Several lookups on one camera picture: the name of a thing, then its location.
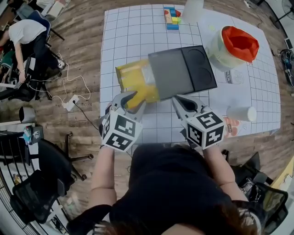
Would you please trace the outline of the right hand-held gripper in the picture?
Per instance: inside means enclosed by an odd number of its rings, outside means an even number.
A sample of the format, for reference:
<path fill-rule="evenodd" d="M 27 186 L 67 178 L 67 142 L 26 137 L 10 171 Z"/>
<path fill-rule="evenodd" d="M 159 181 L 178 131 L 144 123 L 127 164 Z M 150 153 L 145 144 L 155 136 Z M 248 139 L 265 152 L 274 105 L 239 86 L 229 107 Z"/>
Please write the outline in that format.
<path fill-rule="evenodd" d="M 181 134 L 189 143 L 204 150 L 224 139 L 223 118 L 197 97 L 175 95 L 172 105 L 183 126 Z"/>

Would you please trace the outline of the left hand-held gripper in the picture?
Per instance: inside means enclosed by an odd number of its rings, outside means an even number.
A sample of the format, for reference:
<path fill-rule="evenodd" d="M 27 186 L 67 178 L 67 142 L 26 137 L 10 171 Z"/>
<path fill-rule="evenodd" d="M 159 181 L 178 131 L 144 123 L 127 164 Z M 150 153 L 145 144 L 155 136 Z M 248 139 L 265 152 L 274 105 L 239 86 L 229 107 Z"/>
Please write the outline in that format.
<path fill-rule="evenodd" d="M 126 109 L 126 104 L 137 91 L 126 91 L 115 96 L 112 101 L 113 110 Z M 137 141 L 142 131 L 139 122 L 143 116 L 147 103 L 140 102 L 138 106 L 126 112 L 126 116 L 111 110 L 102 122 L 102 144 L 117 151 L 128 151 Z"/>

